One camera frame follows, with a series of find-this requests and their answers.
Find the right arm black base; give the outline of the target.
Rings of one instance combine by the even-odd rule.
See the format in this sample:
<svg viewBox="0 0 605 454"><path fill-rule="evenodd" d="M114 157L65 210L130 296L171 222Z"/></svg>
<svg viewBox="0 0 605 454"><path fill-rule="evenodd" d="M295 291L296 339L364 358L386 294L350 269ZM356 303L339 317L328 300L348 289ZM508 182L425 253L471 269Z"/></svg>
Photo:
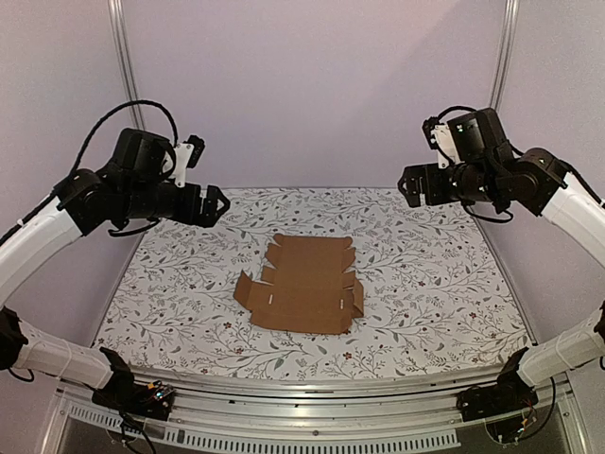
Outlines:
<svg viewBox="0 0 605 454"><path fill-rule="evenodd" d="M538 403L537 393L517 374L527 347L515 352L504 364L494 384L472 386L457 394L456 408L464 422L522 410Z"/></svg>

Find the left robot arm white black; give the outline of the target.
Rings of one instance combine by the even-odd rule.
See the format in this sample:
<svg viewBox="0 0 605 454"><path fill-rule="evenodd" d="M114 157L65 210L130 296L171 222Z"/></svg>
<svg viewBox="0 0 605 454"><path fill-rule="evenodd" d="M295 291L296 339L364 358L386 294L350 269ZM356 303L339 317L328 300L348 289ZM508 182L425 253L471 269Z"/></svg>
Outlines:
<svg viewBox="0 0 605 454"><path fill-rule="evenodd" d="M211 228L230 201L210 185L185 180L205 148L192 135L173 145L155 133L122 130L109 162L96 171L82 168L58 183L41 207L1 242L1 300L64 248L109 222L112 237L128 236L133 219L150 227L167 219ZM103 390L120 410L140 403L130 367L114 351L76 345L45 333L6 306L1 308L1 367L30 370Z"/></svg>

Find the brown cardboard paper box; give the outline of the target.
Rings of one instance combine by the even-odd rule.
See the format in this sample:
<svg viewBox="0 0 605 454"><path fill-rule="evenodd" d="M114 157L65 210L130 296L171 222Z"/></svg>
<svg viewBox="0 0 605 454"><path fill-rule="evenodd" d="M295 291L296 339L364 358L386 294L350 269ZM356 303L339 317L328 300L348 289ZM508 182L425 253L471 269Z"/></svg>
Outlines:
<svg viewBox="0 0 605 454"><path fill-rule="evenodd" d="M340 335L364 316L364 288L352 270L353 239L276 234L258 281L245 272L233 297L251 323L269 330Z"/></svg>

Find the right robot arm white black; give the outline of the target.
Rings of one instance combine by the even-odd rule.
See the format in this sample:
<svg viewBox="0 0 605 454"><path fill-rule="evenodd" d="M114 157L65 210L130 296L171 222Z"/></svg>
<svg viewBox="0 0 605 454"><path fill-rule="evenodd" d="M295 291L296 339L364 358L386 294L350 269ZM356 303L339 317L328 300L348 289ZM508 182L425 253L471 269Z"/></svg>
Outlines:
<svg viewBox="0 0 605 454"><path fill-rule="evenodd" d="M570 164L544 148L521 151L508 139L493 108L452 106L423 123L439 158L407 166L397 187L409 207L458 202L493 206L494 222L512 220L520 203L568 234L597 263L604 261L604 202ZM489 404L508 412L541 382L604 355L604 310L595 310L541 345L513 354L488 388Z"/></svg>

